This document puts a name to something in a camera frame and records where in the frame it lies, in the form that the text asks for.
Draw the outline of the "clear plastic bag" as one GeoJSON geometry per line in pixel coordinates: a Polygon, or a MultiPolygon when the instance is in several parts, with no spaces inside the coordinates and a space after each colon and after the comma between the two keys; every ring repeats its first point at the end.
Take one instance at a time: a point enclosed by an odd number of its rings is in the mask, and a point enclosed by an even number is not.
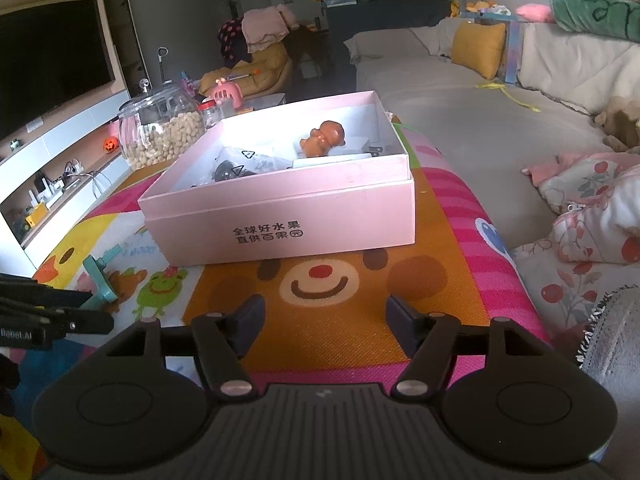
{"type": "Polygon", "coordinates": [[[292,169],[296,159],[296,154],[276,156],[233,146],[209,148],[194,165],[188,187],[292,169]]]}

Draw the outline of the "brown bear figurine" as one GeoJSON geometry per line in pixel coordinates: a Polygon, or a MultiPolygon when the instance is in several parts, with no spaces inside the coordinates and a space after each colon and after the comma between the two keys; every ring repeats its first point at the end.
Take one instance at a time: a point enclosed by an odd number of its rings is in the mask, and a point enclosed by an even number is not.
{"type": "Polygon", "coordinates": [[[326,156],[331,148],[345,144],[344,128],[333,120],[322,122],[319,128],[311,130],[308,138],[299,141],[299,147],[307,158],[326,156]]]}

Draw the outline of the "teal plastic toy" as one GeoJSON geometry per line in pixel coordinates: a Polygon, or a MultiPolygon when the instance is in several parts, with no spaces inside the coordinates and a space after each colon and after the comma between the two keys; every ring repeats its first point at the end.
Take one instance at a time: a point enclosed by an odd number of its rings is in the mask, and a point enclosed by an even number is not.
{"type": "Polygon", "coordinates": [[[103,310],[108,304],[114,304],[117,300],[118,296],[116,292],[114,292],[108,278],[105,276],[104,270],[106,266],[121,252],[122,248],[119,245],[115,245],[104,252],[101,258],[96,259],[92,255],[88,255],[84,259],[82,265],[84,266],[88,277],[91,278],[96,291],[80,306],[81,310],[103,310]]]}

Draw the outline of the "colourful cartoon play mat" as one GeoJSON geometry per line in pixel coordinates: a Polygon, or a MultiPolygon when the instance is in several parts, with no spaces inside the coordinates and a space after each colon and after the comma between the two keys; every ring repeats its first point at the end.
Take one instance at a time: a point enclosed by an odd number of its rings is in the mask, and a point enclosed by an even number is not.
{"type": "Polygon", "coordinates": [[[385,323],[396,295],[463,323],[544,329],[508,250],[469,188],[417,134],[416,241],[344,255],[206,266],[186,313],[260,295],[266,322],[246,358],[267,400],[224,413],[152,479],[448,479],[435,437],[384,389],[406,358],[385,323]]]}

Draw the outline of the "floral pink blanket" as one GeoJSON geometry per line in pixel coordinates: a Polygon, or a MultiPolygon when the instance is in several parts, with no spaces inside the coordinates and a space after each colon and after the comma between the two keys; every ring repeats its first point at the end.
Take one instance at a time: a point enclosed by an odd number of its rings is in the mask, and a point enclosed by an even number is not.
{"type": "Polygon", "coordinates": [[[558,155],[523,174],[556,218],[512,256],[554,338],[587,322],[608,292],[639,283],[639,156],[558,155]]]}

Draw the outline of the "pink cardboard box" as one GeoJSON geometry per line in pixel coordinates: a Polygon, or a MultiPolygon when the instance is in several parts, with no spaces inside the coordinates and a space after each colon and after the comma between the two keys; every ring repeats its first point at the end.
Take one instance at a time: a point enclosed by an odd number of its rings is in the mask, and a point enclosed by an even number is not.
{"type": "Polygon", "coordinates": [[[226,118],[140,197],[145,225],[174,266],[356,252],[411,245],[416,199],[409,155],[373,91],[338,94],[226,118]],[[344,146],[307,158],[299,141],[339,122],[344,146]],[[292,169],[189,188],[218,146],[276,156],[292,169]]]}

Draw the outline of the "glass jar of nuts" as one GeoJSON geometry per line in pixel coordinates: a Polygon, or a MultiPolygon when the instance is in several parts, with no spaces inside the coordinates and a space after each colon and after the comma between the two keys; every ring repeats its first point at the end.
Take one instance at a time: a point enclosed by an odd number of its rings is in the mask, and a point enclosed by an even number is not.
{"type": "Polygon", "coordinates": [[[141,93],[118,112],[120,150],[133,170],[178,158],[205,133],[198,103],[183,88],[153,88],[146,78],[139,87],[141,93]]]}

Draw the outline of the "small clear bottle red cap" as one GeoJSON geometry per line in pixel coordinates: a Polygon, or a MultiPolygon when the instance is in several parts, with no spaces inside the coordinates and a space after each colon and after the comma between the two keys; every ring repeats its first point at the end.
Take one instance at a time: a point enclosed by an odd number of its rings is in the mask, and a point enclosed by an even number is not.
{"type": "Polygon", "coordinates": [[[206,129],[213,128],[222,119],[221,109],[215,100],[203,101],[198,104],[206,129]]]}

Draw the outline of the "pink toy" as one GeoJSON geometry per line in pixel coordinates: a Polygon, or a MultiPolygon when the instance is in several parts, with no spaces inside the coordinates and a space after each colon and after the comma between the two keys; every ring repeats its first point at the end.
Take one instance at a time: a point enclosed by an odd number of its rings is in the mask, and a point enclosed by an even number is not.
{"type": "Polygon", "coordinates": [[[209,89],[208,96],[216,103],[230,100],[235,110],[239,110],[243,105],[240,86],[233,80],[226,78],[217,79],[216,84],[209,89]]]}

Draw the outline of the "black television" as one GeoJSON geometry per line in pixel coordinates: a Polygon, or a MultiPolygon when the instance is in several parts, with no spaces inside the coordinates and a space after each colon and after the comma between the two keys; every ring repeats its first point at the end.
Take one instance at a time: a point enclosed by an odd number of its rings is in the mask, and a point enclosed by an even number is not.
{"type": "Polygon", "coordinates": [[[114,80],[96,0],[1,17],[1,136],[114,80]]]}

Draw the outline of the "yellow beanbag chair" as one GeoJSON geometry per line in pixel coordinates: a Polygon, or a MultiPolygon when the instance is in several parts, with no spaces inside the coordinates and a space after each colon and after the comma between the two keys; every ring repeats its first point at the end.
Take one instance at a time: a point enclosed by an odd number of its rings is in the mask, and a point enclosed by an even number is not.
{"type": "Polygon", "coordinates": [[[233,68],[221,67],[202,76],[198,93],[208,96],[216,86],[216,80],[240,76],[235,82],[244,98],[260,98],[281,92],[293,73],[293,61],[282,42],[272,44],[252,55],[252,62],[240,61],[233,68]]]}

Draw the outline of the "beige covered sofa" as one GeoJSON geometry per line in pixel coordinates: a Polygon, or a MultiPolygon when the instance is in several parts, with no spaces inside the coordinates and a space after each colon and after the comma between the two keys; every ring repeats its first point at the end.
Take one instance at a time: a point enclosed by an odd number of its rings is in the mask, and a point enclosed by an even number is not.
{"type": "Polygon", "coordinates": [[[638,99],[639,46],[526,24],[516,83],[498,90],[450,58],[462,23],[360,32],[344,43],[347,65],[358,90],[375,91],[439,149],[514,248],[545,236],[554,219],[523,168],[604,150],[591,118],[611,96],[638,99]]]}

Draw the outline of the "brown plush toy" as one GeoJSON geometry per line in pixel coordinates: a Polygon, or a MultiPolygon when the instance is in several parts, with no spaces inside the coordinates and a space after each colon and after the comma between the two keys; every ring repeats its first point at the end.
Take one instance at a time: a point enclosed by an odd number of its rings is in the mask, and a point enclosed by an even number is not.
{"type": "Polygon", "coordinates": [[[603,143],[616,153],[639,154],[640,104],[638,100],[611,96],[593,123],[605,137],[603,143]]]}

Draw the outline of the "yellow cushion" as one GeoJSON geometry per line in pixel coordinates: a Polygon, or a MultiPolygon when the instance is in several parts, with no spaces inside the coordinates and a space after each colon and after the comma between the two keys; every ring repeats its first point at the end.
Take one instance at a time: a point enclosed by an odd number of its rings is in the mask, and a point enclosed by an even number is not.
{"type": "Polygon", "coordinates": [[[463,21],[454,35],[451,62],[474,70],[484,79],[494,79],[505,43],[506,24],[482,25],[463,21]]]}

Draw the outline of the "pink clothes pile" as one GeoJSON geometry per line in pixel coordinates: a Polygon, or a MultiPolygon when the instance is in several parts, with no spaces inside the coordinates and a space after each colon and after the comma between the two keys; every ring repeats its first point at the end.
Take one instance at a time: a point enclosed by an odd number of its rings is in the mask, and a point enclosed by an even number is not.
{"type": "Polygon", "coordinates": [[[296,16],[284,4],[249,10],[242,19],[242,32],[250,54],[266,50],[298,28],[296,16]]]}

